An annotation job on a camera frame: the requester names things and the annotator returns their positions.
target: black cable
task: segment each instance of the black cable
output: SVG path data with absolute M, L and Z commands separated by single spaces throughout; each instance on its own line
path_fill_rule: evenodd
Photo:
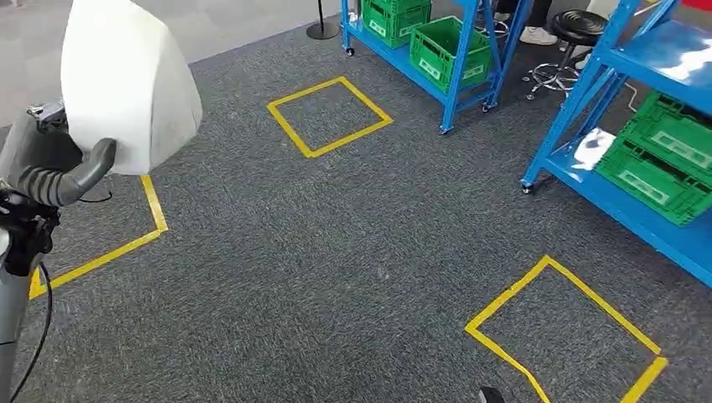
M 39 338 L 39 343 L 37 344 L 37 348 L 34 350 L 34 355 L 32 356 L 32 360 L 29 362 L 29 366 L 27 367 L 27 370 L 25 371 L 23 378 L 20 380 L 20 383 L 18 384 L 18 387 L 15 389 L 12 397 L 10 397 L 10 403 L 15 401 L 17 399 L 18 395 L 20 394 L 20 391 L 22 390 L 25 382 L 27 382 L 27 378 L 29 378 L 29 375 L 32 374 L 32 369 L 34 369 L 34 365 L 37 364 L 37 359 L 39 358 L 39 354 L 42 352 L 42 347 L 45 346 L 45 340 L 47 339 L 47 333 L 50 332 L 50 324 L 52 323 L 52 284 L 50 283 L 50 274 L 47 272 L 47 268 L 45 267 L 45 264 L 42 262 L 39 262 L 39 269 L 42 275 L 44 276 L 44 283 L 47 285 L 47 314 L 44 317 L 44 330 L 42 331 L 42 336 Z
M 85 202 L 85 203 L 104 203 L 104 202 L 108 202 L 109 200 L 111 200 L 112 197 L 113 197 L 113 193 L 111 193 L 111 191 L 109 191 L 109 196 L 106 196 L 106 197 L 104 197 L 103 199 L 99 199 L 99 200 L 85 200 L 85 199 L 79 199 L 79 201 L 80 201 L 80 202 Z

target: blue shelving unit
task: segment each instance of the blue shelving unit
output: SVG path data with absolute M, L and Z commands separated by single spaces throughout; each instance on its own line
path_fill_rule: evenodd
M 712 114 L 712 33 L 671 20 L 679 0 L 662 0 L 635 36 L 617 45 L 640 2 L 620 1 L 521 184 L 528 193 L 539 173 L 548 171 L 712 287 L 712 210 L 678 227 L 594 171 L 612 143 L 612 136 L 596 125 L 628 78 Z M 595 98 L 573 138 L 554 149 L 574 118 Z
M 458 0 L 463 6 L 463 34 L 460 35 L 458 44 L 458 54 L 455 59 L 453 78 L 450 83 L 449 92 L 443 92 L 434 86 L 423 74 L 416 70 L 410 62 L 410 45 L 406 44 L 397 49 L 391 49 L 378 38 L 373 36 L 367 29 L 363 29 L 361 20 L 349 22 L 348 20 L 348 0 L 342 0 L 342 25 L 343 30 L 343 48 L 351 49 L 351 38 L 360 40 L 368 46 L 373 52 L 382 57 L 384 60 L 391 63 L 396 69 L 410 78 L 420 88 L 432 95 L 444 106 L 442 115 L 442 124 L 440 132 L 445 134 L 453 128 L 453 120 L 455 113 L 471 107 L 475 103 L 483 102 L 485 111 L 497 106 L 497 99 L 500 95 L 502 82 L 505 78 L 505 73 L 511 62 L 511 56 L 514 54 L 516 41 L 521 35 L 524 28 L 524 22 L 531 9 L 533 0 L 522 0 L 514 14 L 511 22 L 510 32 L 501 51 L 492 52 L 492 66 L 490 68 L 487 80 L 477 86 L 469 86 L 460 88 L 460 80 L 463 74 L 463 66 L 465 62 L 465 50 L 469 46 L 470 35 L 466 34 L 474 29 L 474 20 L 479 6 L 479 0 Z M 490 0 L 484 0 L 482 3 L 485 27 L 489 36 L 489 46 L 492 50 L 498 50 L 500 47 L 495 37 L 495 22 L 492 18 L 492 10 Z M 481 87 L 481 91 L 476 91 L 474 95 L 462 98 L 462 95 Z

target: white cover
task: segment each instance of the white cover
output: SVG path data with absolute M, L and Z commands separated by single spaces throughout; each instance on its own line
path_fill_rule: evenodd
M 148 174 L 196 135 L 200 96 L 168 27 L 129 0 L 74 0 L 61 67 L 71 137 L 118 141 L 112 172 Z

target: white sneaker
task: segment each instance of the white sneaker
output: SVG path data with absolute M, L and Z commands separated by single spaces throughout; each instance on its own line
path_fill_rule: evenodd
M 589 53 L 589 54 L 586 55 L 586 57 L 585 57 L 583 60 L 581 60 L 580 62 L 576 63 L 576 64 L 575 64 L 576 70 L 583 70 L 584 67 L 586 66 L 586 63 L 589 62 L 589 59 L 590 59 L 590 58 L 591 58 L 591 54 Z
M 500 21 L 504 23 L 506 20 L 510 19 L 511 14 L 509 13 L 495 13 L 495 21 Z
M 541 27 L 525 27 L 524 32 L 522 32 L 519 37 L 519 40 L 525 44 L 540 44 L 549 46 L 550 44 L 556 44 L 558 38 L 556 35 L 549 34 L 544 28 Z

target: person's leg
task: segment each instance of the person's leg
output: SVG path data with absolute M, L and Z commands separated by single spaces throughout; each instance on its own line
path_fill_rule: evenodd
M 541 45 L 557 43 L 558 38 L 549 34 L 543 28 L 547 24 L 547 15 L 551 6 L 552 0 L 534 0 L 529 19 L 526 21 L 526 27 L 519 37 L 520 41 L 526 44 Z
M 519 0 L 499 0 L 495 11 L 497 13 L 512 14 L 516 11 L 517 3 L 519 3 Z
M 552 6 L 552 0 L 534 0 L 531 6 L 529 19 L 526 21 L 527 27 L 543 27 L 547 24 L 547 15 Z

